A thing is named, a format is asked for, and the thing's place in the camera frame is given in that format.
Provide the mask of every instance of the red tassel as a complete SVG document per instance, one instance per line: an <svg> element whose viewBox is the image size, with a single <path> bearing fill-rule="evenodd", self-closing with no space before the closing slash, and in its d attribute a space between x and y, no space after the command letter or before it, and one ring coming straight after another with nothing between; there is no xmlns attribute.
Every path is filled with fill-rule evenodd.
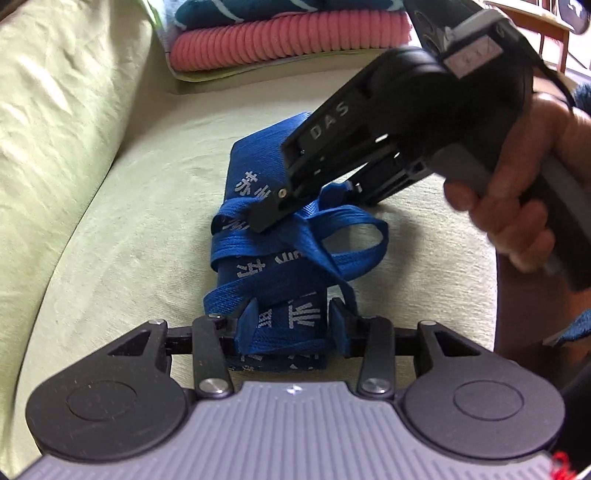
<svg viewBox="0 0 591 480"><path fill-rule="evenodd" d="M570 469L569 456L564 452L556 452L552 457L551 480L576 480L577 474Z"/></svg>

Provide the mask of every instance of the stack of blankets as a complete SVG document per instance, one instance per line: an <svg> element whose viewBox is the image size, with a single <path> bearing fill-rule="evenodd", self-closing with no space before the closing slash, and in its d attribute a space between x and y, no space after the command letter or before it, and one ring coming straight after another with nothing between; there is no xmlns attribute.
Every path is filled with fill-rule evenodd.
<svg viewBox="0 0 591 480"><path fill-rule="evenodd" d="M170 63L197 72L410 41L401 0L186 0Z"/></svg>

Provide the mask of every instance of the wooden chair leg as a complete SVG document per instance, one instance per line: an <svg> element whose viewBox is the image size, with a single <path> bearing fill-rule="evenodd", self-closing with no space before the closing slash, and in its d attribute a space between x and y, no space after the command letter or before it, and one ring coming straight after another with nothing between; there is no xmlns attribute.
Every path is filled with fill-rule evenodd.
<svg viewBox="0 0 591 480"><path fill-rule="evenodd" d="M566 58L569 56L569 35L570 32L564 32L564 37L560 46L560 58L557 65L557 70L560 73L566 72Z"/></svg>
<svg viewBox="0 0 591 480"><path fill-rule="evenodd" d="M538 51L540 54L540 57L542 56L542 52L544 51L544 39L545 39L545 36L544 36L544 34L541 33L540 34L540 49Z"/></svg>

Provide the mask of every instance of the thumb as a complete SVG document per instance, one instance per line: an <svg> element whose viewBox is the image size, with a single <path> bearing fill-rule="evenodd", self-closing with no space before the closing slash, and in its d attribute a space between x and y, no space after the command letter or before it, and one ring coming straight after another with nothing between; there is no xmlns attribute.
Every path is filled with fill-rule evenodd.
<svg viewBox="0 0 591 480"><path fill-rule="evenodd" d="M503 143L488 195L506 199L525 192L538 176L542 159L563 135L569 116L566 105L535 96Z"/></svg>

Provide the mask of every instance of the silver screw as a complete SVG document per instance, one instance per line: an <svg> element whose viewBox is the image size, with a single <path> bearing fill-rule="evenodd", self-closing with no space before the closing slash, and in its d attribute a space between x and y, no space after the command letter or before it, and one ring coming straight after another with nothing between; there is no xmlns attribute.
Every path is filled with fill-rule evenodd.
<svg viewBox="0 0 591 480"><path fill-rule="evenodd" d="M391 386L390 382L384 378L368 378L361 388L368 393L382 394L390 390Z"/></svg>
<svg viewBox="0 0 591 480"><path fill-rule="evenodd" d="M223 378L206 378L199 382L199 390L219 395L228 391L230 385Z"/></svg>

